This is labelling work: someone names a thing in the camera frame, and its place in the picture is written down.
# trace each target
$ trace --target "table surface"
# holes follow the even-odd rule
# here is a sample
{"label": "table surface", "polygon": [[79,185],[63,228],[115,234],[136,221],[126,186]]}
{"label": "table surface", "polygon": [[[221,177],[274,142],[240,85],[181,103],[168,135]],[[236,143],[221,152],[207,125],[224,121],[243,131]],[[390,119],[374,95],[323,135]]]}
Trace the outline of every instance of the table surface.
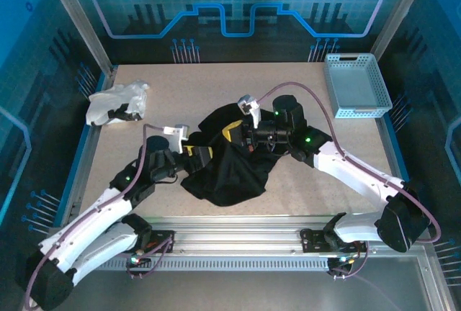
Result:
{"label": "table surface", "polygon": [[[143,123],[156,126],[186,124],[193,132],[214,109],[237,102],[245,94],[260,98],[274,86],[286,81],[297,81],[312,88],[331,115],[323,63],[119,66],[116,84],[129,84],[136,79],[142,79],[151,86],[147,90],[146,116],[139,122],[123,122],[102,128],[81,211],[96,201],[114,176],[138,156]],[[261,107],[271,109],[272,100],[282,94],[295,95],[304,108],[308,124],[329,132],[317,103],[298,87],[288,86],[277,91]],[[375,120],[334,120],[334,128],[344,149],[371,166],[390,173]],[[181,172],[179,179],[186,175]],[[158,185],[156,192],[143,201],[135,212],[144,217],[167,217],[332,215],[374,210],[366,199],[334,177],[311,169],[289,156],[277,162],[269,175],[266,190],[261,196],[232,207],[217,207],[195,198],[178,181],[173,185]]]}

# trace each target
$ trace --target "blue panel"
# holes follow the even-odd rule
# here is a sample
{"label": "blue panel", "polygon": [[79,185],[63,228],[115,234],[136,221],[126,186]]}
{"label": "blue panel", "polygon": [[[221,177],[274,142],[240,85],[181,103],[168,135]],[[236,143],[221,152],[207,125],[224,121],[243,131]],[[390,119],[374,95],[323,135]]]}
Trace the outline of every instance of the blue panel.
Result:
{"label": "blue panel", "polygon": [[[102,90],[102,85],[104,84],[104,80],[105,80],[104,74],[101,73],[101,76],[99,77],[99,80],[96,86],[96,91]],[[77,168],[79,167],[79,164],[82,162],[81,157],[82,157],[82,153],[84,152],[88,134],[89,134],[89,126],[85,125],[82,130],[80,140],[79,140],[79,145],[76,148],[71,170],[69,171],[67,182],[63,190],[63,194],[61,197],[61,203],[59,204],[59,208],[56,212],[56,215],[53,221],[53,225],[55,227],[61,227],[63,225],[64,212],[66,211],[66,207],[69,201],[69,196],[71,194],[72,186],[75,183]]]}
{"label": "blue panel", "polygon": [[460,2],[415,0],[380,61],[408,175],[441,224],[442,241],[461,240]]}
{"label": "blue panel", "polygon": [[[1,0],[0,10],[0,253],[6,258],[18,249],[29,254],[28,246],[53,225],[100,70],[59,0]],[[2,259],[0,270],[1,309],[15,310],[23,299],[15,267]]]}
{"label": "blue panel", "polygon": [[[255,37],[265,40],[265,53],[252,53],[252,58],[302,61],[308,58],[310,46],[318,37],[340,37],[342,51],[370,50],[378,32],[396,0],[82,0],[88,3],[91,22],[107,43],[115,63],[172,63],[170,41],[185,35],[207,40],[208,45],[239,44],[241,51],[250,50],[254,41],[238,41]],[[264,14],[251,14],[250,8],[267,8]],[[321,18],[321,11],[326,12]],[[140,46],[139,40],[152,39],[151,48],[143,47],[143,61],[136,60],[130,50]],[[279,53],[291,41],[296,52]],[[202,50],[201,61],[249,61],[234,48],[218,51]]]}

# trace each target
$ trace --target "purple wire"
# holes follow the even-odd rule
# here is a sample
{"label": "purple wire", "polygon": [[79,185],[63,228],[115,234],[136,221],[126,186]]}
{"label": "purple wire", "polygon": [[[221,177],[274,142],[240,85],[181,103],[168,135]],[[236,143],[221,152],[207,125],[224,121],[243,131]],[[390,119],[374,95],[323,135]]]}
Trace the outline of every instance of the purple wire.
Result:
{"label": "purple wire", "polygon": [[315,95],[315,93],[313,92],[312,89],[310,89],[307,86],[305,86],[304,84],[301,84],[301,83],[298,83],[298,82],[284,82],[282,84],[279,84],[278,86],[275,86],[271,90],[269,90],[262,98],[260,98],[257,101],[258,104],[261,104],[264,100],[267,99],[268,96],[270,96],[272,93],[274,93],[275,91],[277,91],[277,90],[279,90],[279,89],[281,89],[281,88],[283,88],[285,86],[299,86],[300,88],[303,88],[304,90],[306,90],[315,99],[315,101],[318,103],[318,106],[321,108],[321,110],[323,112],[323,115],[325,116],[326,122],[328,123],[328,127],[330,129],[331,137],[333,138],[334,145],[336,146],[336,149],[338,150],[339,154],[341,154],[341,156],[342,156],[342,158],[344,160],[348,161],[349,163],[351,163],[352,165],[357,167],[359,170],[365,172],[366,174],[372,176],[373,178],[376,178],[377,180],[381,181],[382,183],[384,183],[384,184],[392,187],[394,190],[400,192],[403,196],[405,196],[413,204],[415,204],[429,218],[429,221],[435,227],[436,235],[433,238],[430,238],[430,239],[419,239],[417,241],[419,243],[435,243],[436,241],[438,241],[438,239],[440,239],[440,237],[442,236],[442,229],[440,228],[440,225],[437,222],[437,220],[435,219],[435,217],[433,216],[433,214],[431,214],[430,211],[428,211],[428,209],[425,208],[425,206],[423,206],[422,203],[420,203],[420,201],[418,201],[415,197],[411,196],[407,191],[405,191],[404,189],[402,189],[398,185],[395,185],[394,183],[388,181],[386,178],[383,178],[381,175],[376,174],[373,171],[370,171],[368,168],[362,166],[360,163],[358,163],[355,160],[351,159],[341,149],[341,146],[339,145],[338,138],[337,138],[336,133],[335,133],[334,128],[333,128],[333,123],[331,122],[331,119],[330,119],[330,117],[328,115],[328,112],[326,111],[325,106],[322,104],[322,101],[318,98],[317,95]]}
{"label": "purple wire", "polygon": [[[106,207],[108,206],[109,204],[117,201],[118,199],[120,198],[123,198],[127,192],[129,192],[136,184],[136,181],[138,181],[139,179],[139,176],[141,175],[141,171],[143,169],[143,166],[144,166],[144,160],[146,159],[146,151],[147,151],[147,128],[151,128],[151,129],[154,129],[154,130],[160,130],[160,131],[163,131],[164,129],[162,129],[161,127],[156,127],[156,126],[153,126],[153,125],[150,125],[150,124],[144,124],[143,125],[143,147],[141,149],[141,157],[140,157],[140,161],[139,161],[139,166],[138,166],[138,170],[136,171],[136,175],[135,177],[133,178],[133,180],[131,181],[130,185],[128,185],[126,187],[125,190],[121,191],[117,196],[113,196],[113,198],[111,199],[108,199],[106,202],[102,203],[99,208],[103,208],[103,207]],[[90,217],[91,215],[93,215],[95,212],[98,212],[97,209],[92,209],[91,211],[87,212],[84,216],[82,216],[80,219],[78,219],[77,221],[75,221],[75,223],[73,223],[63,234],[62,236],[59,238],[59,241],[57,241],[56,243],[53,244],[53,246],[51,247],[51,249],[43,256],[42,260],[39,262],[39,264],[35,267],[35,270],[33,271],[31,277],[30,277],[30,280],[29,280],[29,283],[27,284],[27,288],[26,288],[26,292],[25,292],[25,301],[24,301],[24,307],[27,311],[35,311],[38,309],[38,307],[31,307],[30,306],[30,293],[32,292],[32,286],[34,285],[34,282],[37,278],[37,275],[38,275],[38,272],[40,271],[40,269],[43,267],[43,265],[45,264],[46,260],[48,258],[50,258],[50,256],[57,250],[59,249],[59,247],[61,246],[61,243],[72,233],[72,231],[77,227],[79,226],[83,221],[85,221],[88,217]]]}
{"label": "purple wire", "polygon": [[158,259],[158,261],[155,263],[155,265],[153,266],[153,268],[151,270],[149,270],[147,273],[144,273],[142,275],[141,274],[134,275],[134,274],[131,274],[130,267],[128,266],[127,267],[128,275],[130,275],[132,279],[134,279],[135,277],[138,277],[138,278],[142,279],[144,277],[147,277],[147,276],[151,275],[154,271],[157,270],[158,266],[160,265],[160,262],[164,259],[165,253],[167,252],[171,242],[172,242],[171,237],[168,237],[167,239],[165,239],[163,242],[158,244],[155,248],[153,248],[149,252],[144,253],[143,255],[137,257],[137,259],[142,259],[142,258],[145,258],[147,256],[150,256],[150,255],[154,254],[155,252],[157,252],[159,250],[159,248],[164,246],[164,250],[162,251],[160,258]]}
{"label": "purple wire", "polygon": [[365,245],[367,246],[367,250],[365,251],[365,257],[363,258],[362,264],[360,264],[359,268],[356,269],[353,273],[347,274],[344,278],[348,279],[351,276],[355,276],[359,271],[362,270],[362,268],[365,266],[365,263],[367,262],[368,259],[368,252],[369,252],[369,243],[366,241]]}
{"label": "purple wire", "polygon": [[[339,268],[334,268],[333,270],[335,271],[339,271],[341,273],[344,273],[344,274],[347,274],[347,271],[343,270],[343,269],[339,269]],[[397,306],[396,303],[394,303],[394,301],[392,301],[391,298],[389,298],[389,296],[384,293],[381,288],[379,288],[377,285],[375,285],[374,283],[372,283],[371,281],[367,280],[366,278],[364,277],[361,277],[360,275],[354,275],[354,278],[355,279],[358,279],[360,281],[363,281],[364,283],[368,284],[368,286],[374,288],[378,293],[380,293],[392,306],[394,306],[394,308],[397,310],[397,311],[402,311],[401,308],[399,308],[399,306]]]}

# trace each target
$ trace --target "purple cable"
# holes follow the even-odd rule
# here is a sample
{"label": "purple cable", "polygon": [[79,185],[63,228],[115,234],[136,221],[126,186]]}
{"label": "purple cable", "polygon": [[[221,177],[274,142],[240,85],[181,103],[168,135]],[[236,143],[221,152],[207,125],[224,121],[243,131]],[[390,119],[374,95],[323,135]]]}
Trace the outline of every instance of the purple cable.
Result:
{"label": "purple cable", "polygon": [[168,237],[167,239],[162,241],[160,244],[158,244],[155,248],[153,248],[149,252],[144,253],[143,255],[137,257],[137,259],[142,259],[142,258],[148,257],[148,256],[154,254],[155,252],[157,252],[161,247],[164,246],[164,250],[162,251],[160,258],[158,259],[158,261],[155,263],[155,265],[152,267],[151,270],[149,270],[147,273],[144,273],[144,274],[134,275],[134,274],[131,274],[130,267],[128,266],[127,267],[128,275],[130,275],[130,277],[132,279],[134,279],[135,277],[138,277],[139,279],[142,279],[144,277],[147,277],[147,276],[151,275],[154,271],[157,270],[158,266],[160,265],[160,262],[164,259],[164,256],[165,256],[171,242],[172,242],[171,237]]}
{"label": "purple cable", "polygon": [[[335,271],[339,271],[341,273],[344,273],[344,274],[347,274],[347,271],[343,270],[343,269],[339,269],[339,268],[334,268],[333,270]],[[381,288],[379,288],[377,285],[373,284],[371,281],[368,281],[366,278],[364,277],[361,277],[359,275],[354,275],[354,278],[360,280],[360,281],[363,281],[364,283],[368,284],[368,286],[374,288],[378,293],[380,293],[392,306],[394,306],[394,308],[397,310],[397,311],[402,311],[401,308],[399,308],[399,306],[397,306],[396,303],[394,303],[394,301],[392,301],[391,298],[389,298],[389,296],[386,295],[386,293],[384,293]]]}
{"label": "purple cable", "polygon": [[348,279],[349,277],[351,276],[354,276],[356,275],[359,271],[362,270],[362,268],[365,266],[365,263],[367,262],[367,259],[368,259],[368,248],[369,248],[369,243],[366,241],[365,242],[365,245],[367,246],[367,250],[365,251],[365,257],[363,258],[363,261],[362,261],[362,264],[360,264],[359,268],[356,269],[353,273],[350,273],[350,274],[347,274],[344,278],[345,279]]}
{"label": "purple cable", "polygon": [[303,88],[304,90],[306,90],[317,101],[318,106],[320,106],[320,108],[321,108],[321,110],[323,112],[323,115],[325,116],[326,122],[328,123],[328,127],[330,128],[331,137],[333,138],[334,145],[336,146],[336,149],[338,150],[339,154],[341,154],[341,156],[342,156],[342,158],[344,160],[350,162],[352,165],[357,167],[359,170],[365,172],[366,174],[372,176],[373,178],[376,178],[377,180],[381,181],[382,183],[385,183],[388,186],[392,187],[394,190],[400,192],[403,196],[408,198],[413,204],[415,204],[427,216],[429,221],[435,227],[436,235],[433,238],[430,238],[430,239],[419,239],[419,240],[417,240],[419,243],[435,243],[436,241],[438,241],[438,239],[440,239],[440,237],[442,236],[442,229],[440,228],[439,223],[437,222],[437,220],[435,219],[433,214],[431,214],[430,211],[428,211],[428,209],[425,208],[425,206],[423,206],[422,203],[420,203],[420,201],[418,201],[415,197],[411,196],[407,191],[405,191],[401,187],[399,187],[399,186],[395,185],[394,183],[388,181],[386,178],[383,178],[381,175],[376,174],[373,171],[370,171],[368,168],[362,166],[360,163],[357,163],[356,161],[354,161],[353,159],[351,159],[349,156],[346,155],[346,153],[341,149],[341,146],[339,145],[338,138],[337,138],[336,133],[335,133],[334,128],[333,128],[333,123],[331,122],[331,119],[330,119],[330,117],[328,115],[328,112],[326,111],[325,106],[322,104],[322,101],[318,98],[318,96],[315,95],[315,93],[313,92],[312,89],[310,89],[307,86],[305,86],[304,84],[301,84],[301,83],[298,83],[298,82],[285,82],[285,83],[279,84],[278,86],[275,86],[270,91],[268,91],[262,98],[260,98],[257,101],[258,104],[261,104],[265,99],[267,99],[268,96],[270,96],[275,91],[283,88],[284,86],[299,86],[300,88]]}
{"label": "purple cable", "polygon": [[[156,127],[150,124],[144,124],[143,125],[143,147],[141,149],[141,157],[139,161],[139,166],[138,170],[136,171],[136,175],[131,181],[130,185],[126,187],[125,190],[121,191],[117,196],[113,196],[113,198],[108,199],[106,202],[102,203],[99,208],[103,208],[108,206],[109,204],[115,202],[116,200],[124,197],[127,192],[129,192],[134,185],[136,184],[136,181],[138,181],[139,176],[141,175],[141,171],[144,166],[144,160],[146,159],[146,150],[147,150],[147,128],[151,128],[154,130],[160,130],[163,131],[161,127]],[[37,278],[38,272],[40,269],[43,267],[45,264],[46,260],[50,258],[50,256],[61,246],[61,243],[72,233],[72,231],[79,226],[84,220],[86,220],[88,217],[93,215],[95,212],[97,212],[97,209],[92,209],[91,211],[87,212],[84,216],[82,216],[80,219],[75,221],[59,238],[59,241],[57,241],[53,247],[43,256],[42,260],[39,262],[39,264],[35,267],[34,272],[32,273],[32,276],[30,277],[29,283],[27,284],[26,292],[25,292],[25,301],[24,301],[24,307],[27,311],[35,311],[38,309],[38,307],[31,307],[30,306],[30,293],[32,291],[32,286],[34,285],[34,282]]]}

